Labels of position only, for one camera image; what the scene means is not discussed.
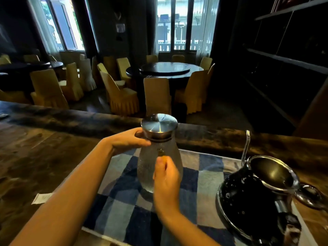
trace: shelf board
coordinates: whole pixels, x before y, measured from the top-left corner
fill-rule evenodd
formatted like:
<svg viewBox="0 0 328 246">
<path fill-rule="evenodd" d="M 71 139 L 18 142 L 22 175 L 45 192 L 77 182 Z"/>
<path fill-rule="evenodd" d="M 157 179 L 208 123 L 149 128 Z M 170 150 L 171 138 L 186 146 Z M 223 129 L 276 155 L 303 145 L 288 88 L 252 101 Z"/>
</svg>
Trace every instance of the shelf board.
<svg viewBox="0 0 328 246">
<path fill-rule="evenodd" d="M 271 16 L 276 16 L 276 15 L 292 12 L 292 11 L 295 11 L 295 10 L 309 8 L 309 7 L 319 5 L 319 4 L 322 4 L 322 3 L 328 3 L 328 0 L 313 0 L 313 1 L 309 1 L 307 3 L 301 3 L 299 5 L 296 5 L 296 6 L 293 6 L 293 7 L 290 7 L 290 8 L 286 8 L 286 9 L 283 9 L 283 10 L 280 10 L 280 11 L 277 11 L 277 12 L 274 12 L 274 13 L 271 13 L 271 14 L 267 14 L 267 15 L 257 17 L 257 18 L 255 18 L 255 20 L 256 21 L 262 20 L 264 18 L 268 18 L 268 17 L 271 17 Z"/>
<path fill-rule="evenodd" d="M 273 102 L 266 94 L 264 94 L 261 90 L 259 90 L 255 85 L 253 85 L 243 74 L 241 76 L 244 80 L 254 89 L 256 90 L 268 103 L 277 111 L 279 114 L 284 117 L 288 122 L 290 122 L 295 128 L 298 127 L 299 121 L 294 119 L 290 115 L 288 115 L 282 108 L 280 108 L 275 102 Z"/>
<path fill-rule="evenodd" d="M 289 58 L 281 57 L 281 56 L 278 56 L 278 55 L 274 55 L 274 54 L 270 54 L 270 53 L 266 53 L 266 52 L 262 52 L 262 51 L 257 51 L 257 50 L 251 49 L 251 48 L 246 48 L 246 49 L 247 49 L 247 51 L 252 52 L 252 53 L 256 53 L 256 54 L 259 54 L 259 55 L 262 55 L 262 56 L 273 58 L 275 60 L 279 60 L 279 61 L 282 61 L 282 62 L 285 62 L 285 63 L 293 64 L 293 65 L 296 65 L 296 66 L 303 67 L 305 69 L 310 69 L 310 70 L 313 70 L 313 71 L 328 75 L 328 68 L 324 67 L 324 66 L 317 66 L 317 65 L 306 63 L 306 62 L 303 62 L 303 61 L 289 59 Z"/>
</svg>

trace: marble countertop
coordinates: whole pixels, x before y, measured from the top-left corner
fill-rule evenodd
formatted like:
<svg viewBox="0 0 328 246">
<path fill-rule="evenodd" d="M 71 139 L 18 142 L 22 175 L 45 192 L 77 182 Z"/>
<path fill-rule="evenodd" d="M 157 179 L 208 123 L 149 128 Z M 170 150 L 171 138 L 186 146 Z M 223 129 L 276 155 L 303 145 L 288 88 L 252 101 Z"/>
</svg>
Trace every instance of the marble countertop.
<svg viewBox="0 0 328 246">
<path fill-rule="evenodd" d="M 8 245 L 39 205 L 37 193 L 52 192 L 106 136 L 140 126 L 141 119 L 1 102 L 0 113 L 0 245 Z M 245 131 L 210 130 L 179 124 L 181 149 L 241 158 Z M 328 195 L 328 142 L 251 133 L 248 156 L 281 159 L 302 182 Z M 328 215 L 295 202 L 318 245 L 328 240 Z"/>
</svg>

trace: person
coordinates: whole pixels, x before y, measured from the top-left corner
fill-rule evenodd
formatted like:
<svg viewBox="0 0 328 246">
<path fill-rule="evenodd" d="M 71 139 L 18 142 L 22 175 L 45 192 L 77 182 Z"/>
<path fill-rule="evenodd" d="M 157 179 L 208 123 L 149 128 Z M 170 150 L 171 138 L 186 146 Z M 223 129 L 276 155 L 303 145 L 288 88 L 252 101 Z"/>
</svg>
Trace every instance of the person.
<svg viewBox="0 0 328 246">
<path fill-rule="evenodd" d="M 73 245 L 90 210 L 111 157 L 147 147 L 134 128 L 102 139 L 50 199 L 41 205 L 10 246 Z M 180 175 L 172 159 L 158 157 L 153 175 L 154 205 L 162 223 L 183 246 L 219 246 L 179 211 Z"/>
</svg>

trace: person's left hand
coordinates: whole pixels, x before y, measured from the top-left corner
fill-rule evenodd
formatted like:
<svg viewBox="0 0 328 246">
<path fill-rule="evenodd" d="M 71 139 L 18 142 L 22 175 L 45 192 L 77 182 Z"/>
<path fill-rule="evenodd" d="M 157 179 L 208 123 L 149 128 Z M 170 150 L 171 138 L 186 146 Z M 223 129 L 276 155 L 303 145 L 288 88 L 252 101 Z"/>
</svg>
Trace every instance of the person's left hand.
<svg viewBox="0 0 328 246">
<path fill-rule="evenodd" d="M 140 138 L 142 135 L 142 128 L 139 127 L 105 137 L 101 141 L 112 145 L 113 155 L 117 155 L 130 149 L 150 146 L 150 141 Z"/>
</svg>

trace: kettle lid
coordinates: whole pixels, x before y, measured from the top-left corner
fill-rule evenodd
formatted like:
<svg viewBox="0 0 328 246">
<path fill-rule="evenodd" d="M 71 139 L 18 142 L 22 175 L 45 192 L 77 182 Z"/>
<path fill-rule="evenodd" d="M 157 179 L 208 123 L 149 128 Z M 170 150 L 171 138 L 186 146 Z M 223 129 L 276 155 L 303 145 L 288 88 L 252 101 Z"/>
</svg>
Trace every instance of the kettle lid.
<svg viewBox="0 0 328 246">
<path fill-rule="evenodd" d="M 170 140 L 178 121 L 167 114 L 152 114 L 141 121 L 145 136 L 150 140 Z"/>
</svg>

